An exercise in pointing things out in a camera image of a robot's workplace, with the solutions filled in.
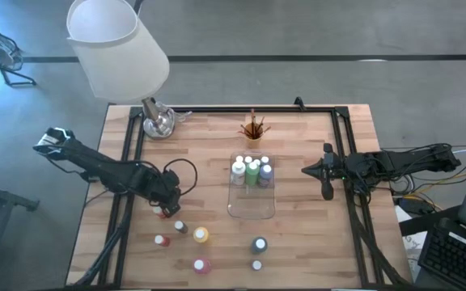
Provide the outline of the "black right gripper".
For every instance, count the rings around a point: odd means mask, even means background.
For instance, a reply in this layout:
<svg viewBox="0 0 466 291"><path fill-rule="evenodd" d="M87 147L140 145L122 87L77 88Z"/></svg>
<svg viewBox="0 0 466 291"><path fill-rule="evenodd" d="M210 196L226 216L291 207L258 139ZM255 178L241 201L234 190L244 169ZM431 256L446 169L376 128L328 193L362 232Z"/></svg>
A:
<svg viewBox="0 0 466 291"><path fill-rule="evenodd" d="M345 177L345 165L341 158L333 151L333 145L324 143L324 156L316 163L301 169L306 175L321 181L321 194L325 200L333 199L332 179L343 179Z"/></svg>

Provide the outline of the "green large paint bottle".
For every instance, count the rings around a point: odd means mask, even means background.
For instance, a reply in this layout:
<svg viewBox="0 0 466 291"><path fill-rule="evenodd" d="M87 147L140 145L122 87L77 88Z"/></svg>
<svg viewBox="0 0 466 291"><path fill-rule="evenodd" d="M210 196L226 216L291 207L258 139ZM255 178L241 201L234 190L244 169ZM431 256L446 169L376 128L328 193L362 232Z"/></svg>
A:
<svg viewBox="0 0 466 291"><path fill-rule="evenodd" d="M254 186L258 180L258 175L260 172L260 166L257 162L250 162L246 166L245 171L245 183L248 186Z"/></svg>

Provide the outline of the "orange plastic cup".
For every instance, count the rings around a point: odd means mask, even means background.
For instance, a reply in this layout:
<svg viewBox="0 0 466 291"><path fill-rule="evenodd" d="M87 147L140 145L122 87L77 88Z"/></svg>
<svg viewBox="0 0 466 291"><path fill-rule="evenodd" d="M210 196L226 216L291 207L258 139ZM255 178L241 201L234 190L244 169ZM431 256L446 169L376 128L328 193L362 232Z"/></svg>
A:
<svg viewBox="0 0 466 291"><path fill-rule="evenodd" d="M246 124L245 127L251 132L250 123L249 123L249 124ZM251 138L245 137L245 139L246 139L246 146L247 146L248 148L252 148L252 149L258 148L262 136L263 136L263 135L260 135L259 133L256 133L255 139L252 139L252 137L251 137Z"/></svg>

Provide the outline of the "white large paint bottle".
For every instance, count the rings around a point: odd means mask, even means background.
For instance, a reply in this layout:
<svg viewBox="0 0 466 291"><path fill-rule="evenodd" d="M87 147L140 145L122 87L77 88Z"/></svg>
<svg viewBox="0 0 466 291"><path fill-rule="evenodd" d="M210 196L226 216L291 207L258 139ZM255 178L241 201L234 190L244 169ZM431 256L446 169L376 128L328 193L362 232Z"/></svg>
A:
<svg viewBox="0 0 466 291"><path fill-rule="evenodd" d="M243 162L234 162L231 166L231 182L237 186L244 185L245 171L246 165Z"/></svg>

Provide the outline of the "clear plastic bin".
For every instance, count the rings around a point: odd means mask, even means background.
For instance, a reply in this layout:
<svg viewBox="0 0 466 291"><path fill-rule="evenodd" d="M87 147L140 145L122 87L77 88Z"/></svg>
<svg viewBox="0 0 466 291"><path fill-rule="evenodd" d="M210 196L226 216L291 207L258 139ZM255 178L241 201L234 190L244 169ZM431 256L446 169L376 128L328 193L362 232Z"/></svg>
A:
<svg viewBox="0 0 466 291"><path fill-rule="evenodd" d="M273 179L270 185L266 188L258 184L258 180L254 186L248 186L246 183L242 186L234 185L231 182L231 166L236 162L237 156L251 156L252 161L260 159L262 156L269 158L269 164L273 168ZM242 219L269 219L274 216L275 210L275 171L273 155L259 150L244 150L233 152L230 156L229 165L229 190L228 190L228 213L235 218Z"/></svg>

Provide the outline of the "teal large paint bottle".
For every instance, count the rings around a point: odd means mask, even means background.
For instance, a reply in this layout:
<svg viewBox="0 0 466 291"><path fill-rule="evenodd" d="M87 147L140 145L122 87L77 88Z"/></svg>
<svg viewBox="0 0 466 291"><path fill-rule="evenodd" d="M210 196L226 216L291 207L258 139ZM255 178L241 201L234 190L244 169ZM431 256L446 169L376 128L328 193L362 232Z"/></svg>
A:
<svg viewBox="0 0 466 291"><path fill-rule="evenodd" d="M250 250L254 255L261 254L265 252L268 248L268 243L264 237L255 237L252 240Z"/></svg>

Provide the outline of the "chrome lamp base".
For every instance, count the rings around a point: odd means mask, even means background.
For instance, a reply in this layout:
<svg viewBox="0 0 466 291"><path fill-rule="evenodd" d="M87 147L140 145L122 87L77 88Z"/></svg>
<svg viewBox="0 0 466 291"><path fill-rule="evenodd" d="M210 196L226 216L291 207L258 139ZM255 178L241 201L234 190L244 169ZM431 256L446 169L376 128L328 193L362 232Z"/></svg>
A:
<svg viewBox="0 0 466 291"><path fill-rule="evenodd" d="M153 97L142 100L143 131L151 139L165 139L172 135L176 118L173 110Z"/></svg>

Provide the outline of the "white paper sheet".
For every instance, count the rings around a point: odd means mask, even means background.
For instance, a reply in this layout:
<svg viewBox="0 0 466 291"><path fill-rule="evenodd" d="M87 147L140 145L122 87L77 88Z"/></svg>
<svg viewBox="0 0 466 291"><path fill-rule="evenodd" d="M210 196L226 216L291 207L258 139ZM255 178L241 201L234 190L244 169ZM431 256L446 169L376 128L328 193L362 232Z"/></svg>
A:
<svg viewBox="0 0 466 291"><path fill-rule="evenodd" d="M404 222L412 219L412 217L398 205L395 206L395 212L399 222ZM426 240L426 235L426 231L416 234L402 235L406 256L409 263L409 269L413 281L416 281L421 271L421 267L417 264L417 261L419 260L420 254L422 252L423 244Z"/></svg>

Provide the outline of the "black desk bar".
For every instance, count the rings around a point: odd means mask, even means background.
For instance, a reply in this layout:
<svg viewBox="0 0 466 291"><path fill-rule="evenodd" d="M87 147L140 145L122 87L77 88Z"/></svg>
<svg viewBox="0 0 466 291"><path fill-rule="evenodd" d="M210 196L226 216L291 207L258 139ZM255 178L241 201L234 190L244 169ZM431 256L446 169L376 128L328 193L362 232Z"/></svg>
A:
<svg viewBox="0 0 466 291"><path fill-rule="evenodd" d="M442 218L448 218L452 221L458 221L460 206L453 206L448 209L438 211L436 213L426 214L420 217L414 217L399 223L402 236L409 236L423 231L427 231L430 227L440 221Z"/></svg>

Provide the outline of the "white lamp shade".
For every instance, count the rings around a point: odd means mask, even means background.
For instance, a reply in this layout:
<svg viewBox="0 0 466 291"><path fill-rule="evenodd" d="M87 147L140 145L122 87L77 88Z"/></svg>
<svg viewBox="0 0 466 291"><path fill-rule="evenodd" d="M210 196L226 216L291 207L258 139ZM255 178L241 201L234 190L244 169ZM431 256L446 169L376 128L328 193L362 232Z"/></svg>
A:
<svg viewBox="0 0 466 291"><path fill-rule="evenodd" d="M126 0L75 0L66 28L96 98L128 103L166 82L167 55Z"/></svg>

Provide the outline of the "black keyboard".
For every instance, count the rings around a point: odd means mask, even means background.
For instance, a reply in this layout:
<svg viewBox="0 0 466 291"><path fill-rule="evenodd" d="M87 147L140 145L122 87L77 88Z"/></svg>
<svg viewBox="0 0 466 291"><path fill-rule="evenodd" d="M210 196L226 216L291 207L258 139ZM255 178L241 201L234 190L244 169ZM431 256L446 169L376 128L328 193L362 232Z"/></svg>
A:
<svg viewBox="0 0 466 291"><path fill-rule="evenodd" d="M443 218L426 235L420 267L453 287L466 291L466 229Z"/></svg>

